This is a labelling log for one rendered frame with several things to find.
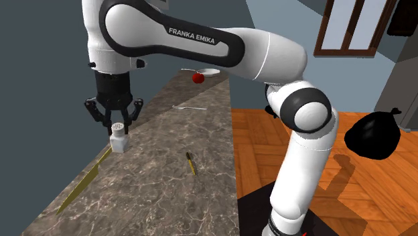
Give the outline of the yellow and black pen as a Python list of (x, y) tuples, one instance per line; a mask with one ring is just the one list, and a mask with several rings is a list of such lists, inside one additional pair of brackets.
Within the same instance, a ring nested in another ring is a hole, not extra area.
[(193, 162), (192, 162), (192, 159), (191, 159), (191, 155), (190, 155), (190, 153), (189, 153), (189, 152), (186, 152), (186, 157), (187, 157), (188, 163), (189, 163), (189, 165), (190, 165), (190, 168), (191, 168), (192, 174), (193, 174), (193, 175), (196, 175), (196, 170), (195, 170), (195, 167), (194, 167), (194, 165), (193, 165)]

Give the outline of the black garbage bag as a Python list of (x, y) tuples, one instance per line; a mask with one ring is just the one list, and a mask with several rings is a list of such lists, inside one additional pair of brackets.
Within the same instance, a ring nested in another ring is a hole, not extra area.
[(384, 160), (397, 148), (401, 132), (394, 116), (402, 112), (376, 111), (359, 119), (344, 136), (346, 147), (358, 156)]

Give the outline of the white salt shaker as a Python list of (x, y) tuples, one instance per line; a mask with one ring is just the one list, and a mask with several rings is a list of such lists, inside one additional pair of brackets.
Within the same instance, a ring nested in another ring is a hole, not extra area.
[(125, 134), (123, 123), (113, 123), (111, 125), (112, 134), (109, 137), (112, 151), (115, 153), (125, 153), (129, 148), (129, 138)]

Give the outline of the white plate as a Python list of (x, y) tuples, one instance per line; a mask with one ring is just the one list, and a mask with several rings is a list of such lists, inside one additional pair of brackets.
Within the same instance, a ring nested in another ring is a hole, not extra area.
[(215, 68), (203, 68), (197, 70), (197, 72), (203, 74), (205, 78), (212, 78), (220, 74), (220, 70)]

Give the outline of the silver fork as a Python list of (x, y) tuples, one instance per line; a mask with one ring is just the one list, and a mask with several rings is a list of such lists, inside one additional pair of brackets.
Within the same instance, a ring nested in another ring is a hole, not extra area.
[(207, 108), (201, 108), (201, 107), (179, 107), (175, 105), (172, 105), (172, 108), (178, 109), (178, 110), (184, 110), (184, 109), (193, 109), (193, 110), (201, 110), (201, 111), (207, 110)]

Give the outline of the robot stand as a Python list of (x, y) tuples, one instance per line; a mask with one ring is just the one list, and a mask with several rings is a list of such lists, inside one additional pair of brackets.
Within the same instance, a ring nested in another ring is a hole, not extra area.
[[(271, 214), (270, 195), (274, 182), (237, 200), (240, 236), (261, 236)], [(303, 236), (338, 236), (310, 209), (301, 226)]]

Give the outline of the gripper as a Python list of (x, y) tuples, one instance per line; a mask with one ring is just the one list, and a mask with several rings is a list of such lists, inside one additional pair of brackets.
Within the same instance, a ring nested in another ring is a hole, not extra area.
[(127, 107), (133, 100), (129, 73), (105, 74), (95, 71), (94, 75), (97, 89), (96, 100), (105, 108), (105, 112), (102, 114), (98, 110), (95, 98), (85, 100), (84, 106), (96, 122), (106, 127), (108, 135), (112, 135), (111, 111), (121, 110), (125, 135), (127, 135), (129, 126), (137, 120), (143, 107), (143, 99), (135, 99), (133, 112), (128, 112)]

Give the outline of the grey cabinet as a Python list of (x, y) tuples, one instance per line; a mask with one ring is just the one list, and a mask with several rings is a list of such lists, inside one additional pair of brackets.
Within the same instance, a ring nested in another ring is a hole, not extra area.
[(397, 125), (404, 131), (418, 131), (418, 29), (407, 39), (374, 108), (390, 111), (397, 107)]

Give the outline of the brown framed window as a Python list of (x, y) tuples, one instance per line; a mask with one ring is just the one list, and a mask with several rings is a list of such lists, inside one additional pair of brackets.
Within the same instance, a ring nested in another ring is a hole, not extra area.
[(398, 0), (327, 0), (315, 57), (375, 56)]

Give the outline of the yellow knife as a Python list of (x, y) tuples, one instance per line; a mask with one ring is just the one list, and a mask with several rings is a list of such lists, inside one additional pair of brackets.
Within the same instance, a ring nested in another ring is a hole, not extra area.
[(61, 213), (70, 203), (72, 203), (76, 197), (95, 179), (98, 175), (98, 167), (100, 164), (106, 160), (106, 158), (112, 152), (110, 147), (103, 155), (99, 158), (97, 163), (88, 171), (84, 178), (77, 184), (73, 191), (66, 197), (65, 201), (61, 204), (60, 208), (57, 210), (56, 215)]

